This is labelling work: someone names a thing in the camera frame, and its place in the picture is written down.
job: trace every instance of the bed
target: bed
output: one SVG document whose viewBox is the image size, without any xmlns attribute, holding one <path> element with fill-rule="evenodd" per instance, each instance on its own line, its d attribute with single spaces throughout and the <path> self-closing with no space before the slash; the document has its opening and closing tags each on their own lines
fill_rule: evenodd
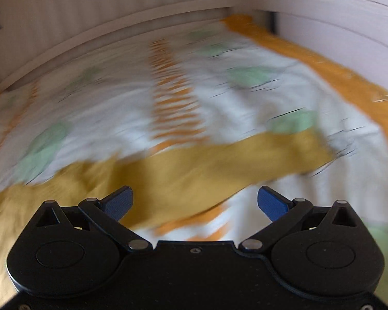
<svg viewBox="0 0 388 310">
<path fill-rule="evenodd" d="M 388 6 L 0 0 L 0 26 L 0 305 L 43 200 L 131 185 L 121 222 L 153 244 L 237 244 L 269 223 L 262 184 L 349 201 L 386 257 L 388 304 Z"/>
</svg>

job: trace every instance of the yellow cloth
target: yellow cloth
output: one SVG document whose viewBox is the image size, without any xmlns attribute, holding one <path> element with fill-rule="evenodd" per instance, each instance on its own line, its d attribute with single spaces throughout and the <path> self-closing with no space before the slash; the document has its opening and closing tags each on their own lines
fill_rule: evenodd
<svg viewBox="0 0 388 310">
<path fill-rule="evenodd" d="M 39 185 L 13 185 L 0 193 L 0 305 L 14 293 L 7 253 L 40 204 L 76 205 L 103 198 L 123 185 L 134 206 L 121 220 L 129 228 L 155 227 L 205 211 L 260 181 L 315 170 L 332 154 L 315 131 L 261 133 L 232 145 L 196 145 L 126 162 L 76 162 Z"/>
<path fill-rule="evenodd" d="M 251 16 L 232 15 L 223 20 L 226 26 L 258 45 L 310 66 L 342 97 L 378 123 L 388 138 L 388 91 L 369 82 L 352 70 L 297 44 L 278 38 L 252 22 Z"/>
</svg>

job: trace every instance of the screw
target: screw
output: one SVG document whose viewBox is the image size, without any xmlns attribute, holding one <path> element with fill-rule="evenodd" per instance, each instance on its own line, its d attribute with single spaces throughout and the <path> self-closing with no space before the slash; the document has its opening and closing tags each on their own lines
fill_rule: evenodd
<svg viewBox="0 0 388 310">
<path fill-rule="evenodd" d="M 191 248 L 190 252 L 193 254 L 198 254 L 198 253 L 201 253 L 201 249 L 200 248 Z"/>
<path fill-rule="evenodd" d="M 128 246 L 133 250 L 143 250 L 148 248 L 149 242 L 144 239 L 135 239 L 135 240 L 131 240 Z"/>
<path fill-rule="evenodd" d="M 247 239 L 242 242 L 242 245 L 247 250 L 256 250 L 263 247 L 263 243 L 256 239 Z"/>
</svg>

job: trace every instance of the metal pin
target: metal pin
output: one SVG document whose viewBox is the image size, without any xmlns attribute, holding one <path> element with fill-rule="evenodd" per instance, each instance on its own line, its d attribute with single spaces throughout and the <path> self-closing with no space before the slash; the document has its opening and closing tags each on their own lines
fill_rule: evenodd
<svg viewBox="0 0 388 310">
<path fill-rule="evenodd" d="M 247 239 L 242 242 L 242 245 L 247 250 L 257 250 L 263 247 L 263 243 L 257 239 Z"/>
<path fill-rule="evenodd" d="M 148 248 L 149 242 L 144 239 L 135 239 L 135 240 L 131 240 L 128 246 L 132 250 L 143 250 Z"/>
</svg>

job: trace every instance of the bed frame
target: bed frame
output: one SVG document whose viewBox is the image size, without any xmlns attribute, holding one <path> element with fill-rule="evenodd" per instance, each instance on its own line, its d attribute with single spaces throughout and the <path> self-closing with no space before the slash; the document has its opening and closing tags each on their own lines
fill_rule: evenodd
<svg viewBox="0 0 388 310">
<path fill-rule="evenodd" d="M 279 36 L 388 89 L 388 0 L 0 0 L 0 92 L 93 49 L 275 12 Z"/>
</svg>

